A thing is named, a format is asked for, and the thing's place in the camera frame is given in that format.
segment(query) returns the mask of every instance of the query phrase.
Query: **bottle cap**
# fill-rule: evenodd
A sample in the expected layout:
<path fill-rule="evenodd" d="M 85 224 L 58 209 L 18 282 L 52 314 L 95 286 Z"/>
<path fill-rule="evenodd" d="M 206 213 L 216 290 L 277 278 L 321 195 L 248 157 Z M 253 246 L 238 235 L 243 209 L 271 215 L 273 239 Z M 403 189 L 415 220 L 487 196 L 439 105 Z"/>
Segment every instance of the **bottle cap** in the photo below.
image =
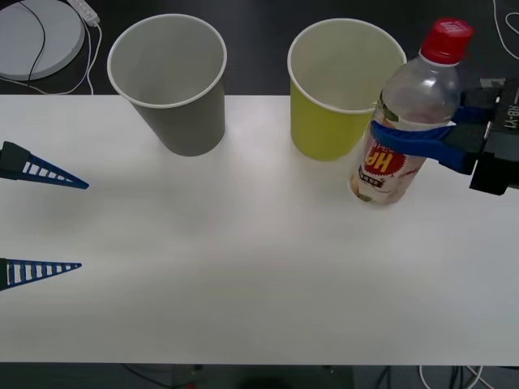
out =
<path fill-rule="evenodd" d="M 425 59 L 442 65 L 456 65 L 463 58 L 465 47 L 474 30 L 459 19 L 442 18 L 435 22 L 422 44 Z"/>

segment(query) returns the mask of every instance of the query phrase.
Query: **black cable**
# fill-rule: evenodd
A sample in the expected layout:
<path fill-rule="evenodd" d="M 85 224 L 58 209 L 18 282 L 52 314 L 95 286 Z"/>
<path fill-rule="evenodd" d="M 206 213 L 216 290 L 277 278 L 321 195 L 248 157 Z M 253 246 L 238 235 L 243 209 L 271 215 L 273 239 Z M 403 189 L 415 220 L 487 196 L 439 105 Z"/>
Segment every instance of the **black cable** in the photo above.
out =
<path fill-rule="evenodd" d="M 157 385 L 159 387 L 165 387 L 166 389 L 170 388 L 169 385 L 166 385 L 165 383 L 160 383 L 159 381 L 156 381 L 156 380 L 154 380 L 152 378 L 146 377 L 144 374 L 141 374 L 138 371 L 133 370 L 131 367 L 125 365 L 124 363 L 122 363 L 121 366 L 124 367 L 126 370 L 128 370 L 133 375 L 136 375 L 137 377 L 139 377 L 139 378 L 141 378 L 141 379 L 143 379 L 145 381 L 148 381 L 149 383 L 154 383 L 155 385 Z"/>
<path fill-rule="evenodd" d="M 448 389 L 454 389 L 456 385 L 457 375 L 459 373 L 460 366 L 453 366 L 451 369 L 451 382 L 448 385 Z"/>
<path fill-rule="evenodd" d="M 458 389 L 463 389 L 463 387 L 465 386 L 465 378 L 463 377 L 463 370 L 465 369 L 464 366 L 460 366 L 460 386 L 458 387 Z"/>
<path fill-rule="evenodd" d="M 128 365 L 126 365 L 124 363 L 122 363 L 121 366 L 124 367 L 126 370 L 128 370 L 133 375 L 143 379 L 144 381 L 148 381 L 149 383 L 154 383 L 155 385 L 157 385 L 159 387 L 165 387 L 166 389 L 178 389 L 178 388 L 181 388 L 181 387 L 186 387 L 190 383 L 193 383 L 193 382 L 188 382 L 188 383 L 180 383 L 178 385 L 166 385 L 165 383 L 161 383 L 159 381 L 156 381 L 153 378 L 146 377 L 144 374 L 141 374 L 138 371 L 133 370 L 130 366 L 128 366 Z"/>
<path fill-rule="evenodd" d="M 388 377 L 388 389 L 391 389 L 391 366 L 386 366 L 382 373 L 380 373 L 379 378 L 376 380 L 375 389 L 379 389 L 380 385 L 384 381 L 384 378 Z"/>
<path fill-rule="evenodd" d="M 391 389 L 391 373 L 392 373 L 392 369 L 391 369 L 391 366 L 389 366 L 389 370 L 388 370 L 388 389 Z"/>
<path fill-rule="evenodd" d="M 36 66 L 38 59 L 40 59 L 41 53 L 43 53 L 43 48 L 45 47 L 46 34 L 45 34 L 45 28 L 43 27 L 43 23 L 41 22 L 40 18 L 38 18 L 38 15 L 36 15 L 28 6 L 26 6 L 22 2 L 18 2 L 18 3 L 21 4 L 22 6 L 24 6 L 25 8 L 27 8 L 27 11 L 31 12 L 34 15 L 34 17 L 36 18 L 36 20 L 38 21 L 38 23 L 41 26 L 41 31 L 43 32 L 43 42 L 41 43 L 40 52 L 38 53 L 38 55 L 36 56 L 36 59 L 32 63 L 31 71 L 29 71 L 29 78 L 27 80 L 27 84 L 29 84 L 31 82 L 31 76 L 32 76 L 32 71 L 34 71 L 34 66 Z"/>

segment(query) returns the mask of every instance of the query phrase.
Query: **white table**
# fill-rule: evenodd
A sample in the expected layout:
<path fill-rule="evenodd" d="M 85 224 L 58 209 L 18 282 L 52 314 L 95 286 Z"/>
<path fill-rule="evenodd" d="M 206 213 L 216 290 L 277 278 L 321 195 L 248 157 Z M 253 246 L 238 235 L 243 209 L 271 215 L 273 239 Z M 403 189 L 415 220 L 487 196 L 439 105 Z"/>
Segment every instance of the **white table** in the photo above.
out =
<path fill-rule="evenodd" d="M 288 97 L 226 103 L 188 158 L 118 96 L 0 96 L 0 140 L 91 185 L 0 180 L 0 256 L 83 264 L 0 293 L 0 361 L 519 365 L 518 191 L 428 161 L 369 206 Z"/>

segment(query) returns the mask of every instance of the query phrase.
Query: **cable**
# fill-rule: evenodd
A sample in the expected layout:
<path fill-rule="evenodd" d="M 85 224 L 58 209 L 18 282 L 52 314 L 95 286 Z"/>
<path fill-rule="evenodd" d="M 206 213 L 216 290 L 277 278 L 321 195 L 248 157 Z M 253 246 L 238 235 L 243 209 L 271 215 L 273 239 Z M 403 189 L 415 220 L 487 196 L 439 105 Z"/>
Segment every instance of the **cable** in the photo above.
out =
<path fill-rule="evenodd" d="M 166 389 L 170 388 L 169 385 L 166 385 L 165 383 L 160 383 L 152 378 L 146 377 L 144 374 L 141 374 L 138 371 L 133 370 L 131 367 L 129 367 L 128 365 L 125 365 L 124 363 L 122 363 L 121 366 L 124 367 L 126 370 L 128 370 L 133 375 L 136 375 L 137 377 L 139 377 L 145 381 L 148 381 L 149 383 L 154 383 L 155 385 L 157 385 L 159 387 L 165 387 Z"/>
<path fill-rule="evenodd" d="M 448 389 L 454 389 L 454 385 L 456 384 L 457 375 L 460 371 L 460 366 L 453 366 L 451 369 L 451 382 L 448 385 Z"/>
<path fill-rule="evenodd" d="M 467 366 L 467 369 L 471 370 L 474 375 L 476 376 L 474 378 L 474 380 L 469 384 L 468 387 L 466 387 L 465 389 L 472 389 L 473 387 L 476 386 L 476 384 L 478 383 L 478 381 L 481 379 L 481 373 L 483 372 L 483 366 L 479 366 L 478 368 L 478 372 L 475 372 L 472 370 L 472 368 L 470 366 Z M 423 366 L 420 365 L 418 367 L 418 374 L 420 374 L 420 379 L 422 380 L 422 384 L 423 386 L 426 388 L 426 389 L 431 389 L 431 387 L 427 384 L 425 378 L 423 377 Z"/>
<path fill-rule="evenodd" d="M 465 383 L 465 378 L 463 377 L 463 366 L 460 366 L 460 386 L 458 389 L 463 389 L 463 384 Z"/>
<path fill-rule="evenodd" d="M 94 61 L 97 58 L 97 52 L 99 51 L 99 47 L 101 46 L 101 36 L 102 36 L 102 34 L 101 34 L 101 27 L 99 27 L 99 24 L 97 24 L 97 28 L 99 28 L 99 31 L 100 31 L 100 35 L 99 35 L 100 39 L 97 42 L 96 52 L 94 54 L 94 59 L 92 60 L 92 64 L 91 64 L 90 63 L 90 56 L 92 54 L 92 38 L 90 36 L 90 31 L 88 30 L 88 25 L 84 22 L 83 18 L 81 16 L 79 16 L 79 14 L 78 14 L 78 17 L 79 17 L 79 20 L 81 20 L 81 23 L 83 23 L 84 29 L 87 32 L 87 37 L 88 37 L 88 59 L 87 59 L 87 68 L 85 69 L 83 77 L 77 83 L 77 85 L 75 85 L 75 87 L 73 87 L 70 91 L 59 92 L 59 93 L 48 93 L 48 92 L 42 91 L 39 88 L 33 87 L 32 85 L 29 85 L 27 83 L 21 83 L 19 81 L 15 81 L 13 79 L 6 79 L 6 78 L 3 78 L 3 77 L 0 77 L 0 79 L 3 80 L 3 81 L 6 81 L 8 83 L 16 83 L 16 84 L 21 85 L 23 87 L 29 87 L 31 89 L 34 89 L 35 91 L 38 91 L 39 93 L 42 93 L 42 94 L 48 95 L 48 96 L 68 95 L 69 93 L 72 93 L 73 91 L 75 91 L 83 83 L 84 79 L 86 77 L 88 77 L 88 75 L 90 74 L 90 70 L 92 69 Z M 93 95 L 94 94 L 94 90 L 93 90 L 93 86 L 92 86 L 92 84 L 90 82 L 88 82 L 88 86 L 90 87 L 90 94 Z"/>
<path fill-rule="evenodd" d="M 184 387 L 193 387 L 195 385 L 194 382 L 180 383 L 178 385 L 166 385 L 165 383 L 156 381 L 153 378 L 146 377 L 144 374 L 141 374 L 138 371 L 133 370 L 130 366 L 128 366 L 124 363 L 122 363 L 121 366 L 124 367 L 126 370 L 128 370 L 133 375 L 143 379 L 144 381 L 148 381 L 149 383 L 154 383 L 155 385 L 157 385 L 159 387 L 165 387 L 166 389 L 179 389 L 179 388 L 184 388 Z"/>
<path fill-rule="evenodd" d="M 38 55 L 36 56 L 36 59 L 32 63 L 31 71 L 29 71 L 29 78 L 27 80 L 27 84 L 28 84 L 31 82 L 31 76 L 32 76 L 32 71 L 34 71 L 34 66 L 36 66 L 38 59 L 40 59 L 41 53 L 43 53 L 43 48 L 45 47 L 46 34 L 45 34 L 45 28 L 43 27 L 43 23 L 41 22 L 40 18 L 38 18 L 38 15 L 36 15 L 28 6 L 26 6 L 22 2 L 18 2 L 18 3 L 21 4 L 22 6 L 24 6 L 25 8 L 27 8 L 27 11 L 31 12 L 34 15 L 34 17 L 36 18 L 36 20 L 38 21 L 38 23 L 41 26 L 41 31 L 43 32 L 43 42 L 41 43 L 41 49 L 40 49 L 40 52 L 38 53 Z"/>
<path fill-rule="evenodd" d="M 388 389 L 391 389 L 391 366 L 386 366 L 384 370 L 382 370 L 382 373 L 380 373 L 380 376 L 376 380 L 375 389 L 379 389 L 380 385 L 382 385 L 382 382 L 384 381 L 384 378 L 387 379 L 388 383 Z"/>
<path fill-rule="evenodd" d="M 472 369 L 470 366 L 467 366 L 467 369 L 470 370 L 470 373 L 472 373 L 473 375 L 477 375 L 477 373 L 474 371 L 474 369 Z M 488 383 L 487 381 L 485 381 L 481 375 L 479 377 L 479 381 L 481 381 L 481 383 L 483 385 L 485 385 L 488 389 L 495 389 L 490 383 Z"/>
<path fill-rule="evenodd" d="M 87 70 L 87 81 L 88 81 L 88 86 L 90 87 L 91 95 L 94 94 L 94 87 L 92 86 L 92 82 L 90 81 L 90 71 L 94 67 L 94 63 L 96 63 L 97 53 L 99 52 L 99 48 L 101 47 L 101 40 L 103 39 L 103 32 L 101 30 L 101 26 L 99 24 L 94 24 L 94 25 L 99 30 L 99 41 L 97 42 L 96 52 L 94 53 L 94 57 L 92 58 L 92 64 L 90 65 L 90 67 Z"/>
<path fill-rule="evenodd" d="M 500 37 L 500 41 L 501 41 L 501 44 L 503 45 L 504 49 L 508 52 L 508 54 L 510 54 L 512 57 L 514 57 L 515 59 L 519 60 L 519 57 L 512 53 L 510 51 L 510 49 L 508 47 L 506 47 L 506 44 L 504 43 L 503 41 L 503 37 L 501 36 L 501 31 L 500 31 L 500 25 L 499 23 L 497 23 L 497 5 L 495 4 L 495 0 L 492 0 L 492 2 L 494 3 L 494 22 L 495 22 L 495 28 L 497 29 L 497 35 L 499 35 Z M 519 12 L 510 12 L 509 14 L 507 14 L 505 17 L 504 17 L 504 21 L 506 22 L 506 24 L 510 27 L 510 29 L 512 29 L 512 31 L 514 31 L 517 35 L 519 35 L 519 30 L 517 30 L 516 28 L 514 28 L 510 22 L 508 21 L 508 18 L 510 16 L 513 16 L 513 15 L 519 15 Z"/>

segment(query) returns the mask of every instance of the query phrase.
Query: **bottle neck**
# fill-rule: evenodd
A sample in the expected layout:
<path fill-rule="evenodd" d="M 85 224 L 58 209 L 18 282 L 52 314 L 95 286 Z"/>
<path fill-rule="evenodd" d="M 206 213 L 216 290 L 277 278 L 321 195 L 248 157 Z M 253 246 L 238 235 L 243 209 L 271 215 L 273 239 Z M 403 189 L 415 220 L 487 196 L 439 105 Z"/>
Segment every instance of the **bottle neck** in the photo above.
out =
<path fill-rule="evenodd" d="M 420 50 L 418 52 L 418 56 L 426 63 L 428 63 L 429 65 L 431 66 L 434 66 L 434 67 L 455 67 L 459 62 L 456 62 L 456 63 L 438 63 L 438 62 L 433 62 L 431 61 L 430 59 L 427 59 L 423 56 L 422 54 L 422 51 Z"/>

